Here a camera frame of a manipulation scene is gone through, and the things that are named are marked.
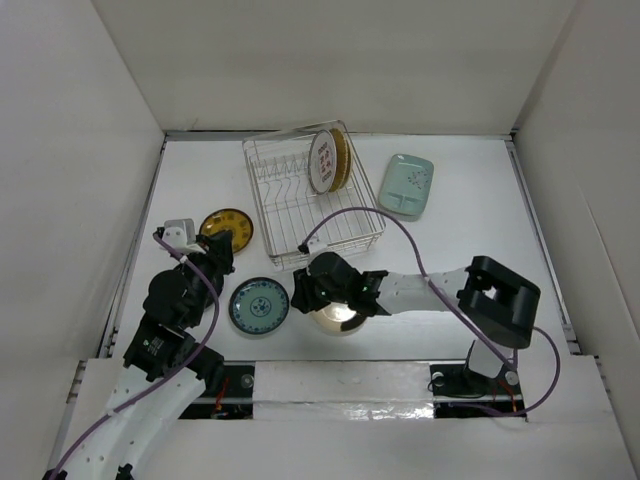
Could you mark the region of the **blue floral round plate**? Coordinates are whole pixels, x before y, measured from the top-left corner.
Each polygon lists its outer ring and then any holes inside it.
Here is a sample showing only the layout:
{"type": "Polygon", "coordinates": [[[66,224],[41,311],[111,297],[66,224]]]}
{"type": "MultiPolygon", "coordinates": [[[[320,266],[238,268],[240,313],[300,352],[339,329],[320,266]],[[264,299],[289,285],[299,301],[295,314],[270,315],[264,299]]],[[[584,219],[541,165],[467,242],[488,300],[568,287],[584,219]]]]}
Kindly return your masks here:
{"type": "Polygon", "coordinates": [[[228,313],[239,331],[260,336],[279,328],[288,316],[289,307],[289,295],[279,282],[267,277],[254,277],[234,290],[228,313]]]}

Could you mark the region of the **white plate red characters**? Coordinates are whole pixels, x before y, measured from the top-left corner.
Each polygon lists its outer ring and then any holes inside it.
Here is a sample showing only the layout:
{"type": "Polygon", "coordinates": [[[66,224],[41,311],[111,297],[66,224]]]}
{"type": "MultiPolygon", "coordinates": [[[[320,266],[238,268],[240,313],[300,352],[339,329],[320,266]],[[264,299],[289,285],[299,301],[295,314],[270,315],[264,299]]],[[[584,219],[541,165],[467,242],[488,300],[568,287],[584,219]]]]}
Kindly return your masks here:
{"type": "Polygon", "coordinates": [[[337,151],[332,134],[319,131],[313,138],[308,157],[308,175],[311,187],[317,194],[329,191],[336,175],[337,151]]]}

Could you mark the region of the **yellow woven pattern plate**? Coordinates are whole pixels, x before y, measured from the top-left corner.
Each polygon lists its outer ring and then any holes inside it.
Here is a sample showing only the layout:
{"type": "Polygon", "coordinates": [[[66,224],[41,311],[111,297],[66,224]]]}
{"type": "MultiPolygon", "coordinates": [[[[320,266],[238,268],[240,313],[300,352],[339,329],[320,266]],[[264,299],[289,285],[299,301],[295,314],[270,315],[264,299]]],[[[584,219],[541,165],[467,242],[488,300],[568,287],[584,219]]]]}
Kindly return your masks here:
{"type": "Polygon", "coordinates": [[[349,142],[344,133],[337,128],[332,128],[330,133],[336,145],[337,160],[336,174],[329,191],[335,192],[343,188],[348,182],[351,173],[352,158],[349,142]]]}

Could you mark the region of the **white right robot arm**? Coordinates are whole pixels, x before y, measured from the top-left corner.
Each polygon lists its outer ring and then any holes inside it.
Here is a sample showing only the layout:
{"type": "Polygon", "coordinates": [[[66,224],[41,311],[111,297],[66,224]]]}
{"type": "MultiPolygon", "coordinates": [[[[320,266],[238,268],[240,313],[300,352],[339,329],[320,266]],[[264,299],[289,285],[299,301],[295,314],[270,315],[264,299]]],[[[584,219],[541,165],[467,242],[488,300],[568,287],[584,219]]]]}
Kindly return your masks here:
{"type": "Polygon", "coordinates": [[[511,354],[530,346],[540,288],[488,256],[475,256],[461,269],[429,274],[358,271],[334,252],[323,252],[293,273],[291,305],[304,314],[329,307],[352,312],[333,331],[405,312],[450,312],[475,336],[462,368],[462,381],[484,393],[508,370],[511,354]]]}

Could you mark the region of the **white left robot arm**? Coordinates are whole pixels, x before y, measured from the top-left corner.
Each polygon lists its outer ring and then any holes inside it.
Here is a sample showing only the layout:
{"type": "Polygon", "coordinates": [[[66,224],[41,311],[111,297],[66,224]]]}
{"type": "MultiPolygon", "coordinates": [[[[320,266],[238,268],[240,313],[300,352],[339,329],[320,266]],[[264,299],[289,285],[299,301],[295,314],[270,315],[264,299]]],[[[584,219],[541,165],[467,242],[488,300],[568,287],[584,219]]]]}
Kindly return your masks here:
{"type": "Polygon", "coordinates": [[[224,358],[190,329],[203,314],[220,313],[224,279],[233,273],[233,236],[222,230],[180,240],[169,227],[154,240],[175,267],[156,274],[144,314],[123,355],[102,416],[62,455],[47,479],[138,479],[154,450],[185,409],[225,385],[224,358]]]}

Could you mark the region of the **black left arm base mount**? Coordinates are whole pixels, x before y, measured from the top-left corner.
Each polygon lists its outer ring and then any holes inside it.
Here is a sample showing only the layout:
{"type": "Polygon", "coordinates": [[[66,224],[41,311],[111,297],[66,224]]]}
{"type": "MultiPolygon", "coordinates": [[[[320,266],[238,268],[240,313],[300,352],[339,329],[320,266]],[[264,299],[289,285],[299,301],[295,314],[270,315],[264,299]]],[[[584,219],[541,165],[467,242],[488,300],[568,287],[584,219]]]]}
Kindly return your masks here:
{"type": "Polygon", "coordinates": [[[182,420],[249,420],[253,418],[255,365],[232,363],[216,392],[205,392],[181,414],[182,420]]]}

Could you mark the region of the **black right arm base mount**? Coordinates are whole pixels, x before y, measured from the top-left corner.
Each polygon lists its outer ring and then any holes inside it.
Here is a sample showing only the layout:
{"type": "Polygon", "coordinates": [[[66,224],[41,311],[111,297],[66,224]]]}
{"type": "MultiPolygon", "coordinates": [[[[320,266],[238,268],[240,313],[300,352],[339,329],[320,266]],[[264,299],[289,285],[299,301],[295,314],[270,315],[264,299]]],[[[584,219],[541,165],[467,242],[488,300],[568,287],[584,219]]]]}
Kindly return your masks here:
{"type": "Polygon", "coordinates": [[[436,419],[492,417],[492,411],[525,408],[518,375],[503,367],[496,378],[471,371],[462,363],[433,364],[427,389],[433,395],[436,419]]]}

